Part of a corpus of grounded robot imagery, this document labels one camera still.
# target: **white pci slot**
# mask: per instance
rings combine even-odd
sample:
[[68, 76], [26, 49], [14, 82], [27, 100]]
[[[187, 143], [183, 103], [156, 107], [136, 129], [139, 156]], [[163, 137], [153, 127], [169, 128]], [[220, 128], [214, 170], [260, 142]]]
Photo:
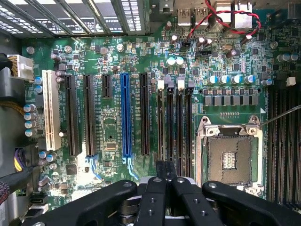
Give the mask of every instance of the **white pci slot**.
[[54, 71], [42, 70], [47, 151], [61, 147], [58, 85]]

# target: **blue pcie slot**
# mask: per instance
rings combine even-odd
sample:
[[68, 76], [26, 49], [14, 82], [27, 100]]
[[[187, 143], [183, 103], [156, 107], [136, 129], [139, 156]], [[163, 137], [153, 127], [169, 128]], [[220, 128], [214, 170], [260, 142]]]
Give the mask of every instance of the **blue pcie slot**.
[[122, 115], [122, 153], [123, 157], [132, 156], [132, 125], [130, 102], [130, 78], [128, 73], [120, 74], [121, 115]]

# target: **green circuit board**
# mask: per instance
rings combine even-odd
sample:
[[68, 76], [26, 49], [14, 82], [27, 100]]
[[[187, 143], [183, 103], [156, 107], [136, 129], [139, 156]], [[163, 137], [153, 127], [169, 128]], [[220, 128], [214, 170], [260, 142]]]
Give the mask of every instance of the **green circuit board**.
[[[176, 18], [172, 18], [172, 23], [176, 24]], [[206, 33], [195, 31], [192, 36], [192, 45], [189, 49], [180, 47], [188, 32], [181, 31], [175, 25], [172, 30], [165, 31], [162, 26], [151, 36], [135, 37], [98, 37], [84, 39], [35, 39], [23, 40], [23, 56], [34, 60], [34, 76], [41, 77], [42, 70], [56, 70], [54, 61], [50, 58], [54, 50], [58, 50], [58, 55], [64, 59], [67, 65], [67, 72], [76, 78], [76, 93], [78, 107], [79, 141], [82, 152], [77, 157], [69, 156], [67, 137], [62, 138], [62, 148], [56, 150], [57, 168], [51, 170], [48, 165], [41, 167], [41, 176], [51, 178], [49, 195], [49, 209], [57, 208], [72, 200], [80, 198], [88, 193], [109, 185], [121, 179], [130, 179], [139, 182], [142, 177], [156, 175], [156, 160], [158, 156], [158, 80], [174, 81], [176, 87], [177, 79], [194, 81], [195, 87], [191, 97], [192, 109], [192, 162], [191, 177], [196, 179], [196, 132], [201, 118], [207, 116], [212, 124], [246, 124], [252, 115], [258, 116], [260, 121], [267, 119], [268, 113], [268, 89], [261, 81], [263, 76], [273, 79], [275, 65], [278, 71], [289, 70], [289, 64], [278, 63], [276, 58], [280, 53], [285, 53], [295, 44], [292, 29], [284, 27], [281, 30], [273, 30], [263, 27], [252, 41], [245, 45], [240, 44], [240, 38], [226, 39], [222, 33]], [[179, 42], [174, 46], [170, 45], [171, 35], [176, 34]], [[195, 58], [196, 38], [200, 35], [211, 38], [213, 43], [207, 49], [212, 51], [212, 56]], [[278, 47], [272, 49], [270, 43], [278, 41]], [[123, 51], [117, 51], [117, 45], [123, 44]], [[71, 46], [72, 52], [65, 53], [64, 47]], [[227, 50], [222, 50], [224, 46], [230, 45], [238, 53], [232, 58], [227, 58]], [[29, 55], [26, 48], [32, 46], [35, 53]], [[96, 52], [97, 46], [105, 47], [104, 54]], [[181, 66], [168, 66], [166, 61], [170, 58], [182, 57], [184, 63]], [[112, 71], [116, 65], [118, 72]], [[149, 81], [149, 142], [150, 153], [145, 156], [141, 153], [141, 108], [140, 108], [140, 73], [148, 73]], [[102, 97], [102, 75], [107, 73], [112, 77], [112, 97]], [[130, 159], [133, 168], [129, 172], [129, 164], [122, 154], [122, 120], [121, 120], [121, 86], [120, 74], [128, 73], [130, 76], [130, 120], [132, 125], [132, 152]], [[96, 176], [89, 171], [90, 162], [87, 161], [85, 151], [85, 114], [83, 103], [83, 75], [91, 75], [94, 80], [94, 101], [95, 101], [95, 127], [96, 127], [96, 147], [97, 158], [95, 161]], [[234, 75], [241, 75], [242, 78], [253, 75], [255, 82], [245, 84], [243, 82], [233, 85], [227, 82], [224, 85], [209, 84], [208, 78], [216, 76], [219, 79], [226, 75], [231, 78]], [[26, 83], [26, 102], [36, 103], [36, 84]], [[65, 90], [64, 84], [59, 85], [59, 109], [61, 130], [66, 128]], [[257, 96], [258, 104], [229, 104], [214, 105], [205, 103], [206, 96]], [[167, 90], [164, 91], [164, 101], [166, 104]], [[176, 131], [180, 128], [176, 120], [174, 111], [173, 131], [174, 142], [176, 142]], [[45, 135], [43, 107], [38, 107], [38, 134], [31, 138], [33, 141]], [[262, 193], [259, 195], [265, 198], [264, 187], [266, 185], [266, 140], [267, 129], [263, 128], [262, 159], [258, 159], [256, 151], [258, 147], [253, 145], [251, 161], [252, 179], [262, 177]], [[174, 149], [174, 162], [177, 150]], [[262, 161], [262, 175], [257, 175], [257, 162]], [[207, 168], [209, 162], [204, 159], [203, 181], [207, 178]], [[67, 184], [68, 189], [64, 193], [61, 191], [61, 184]]]

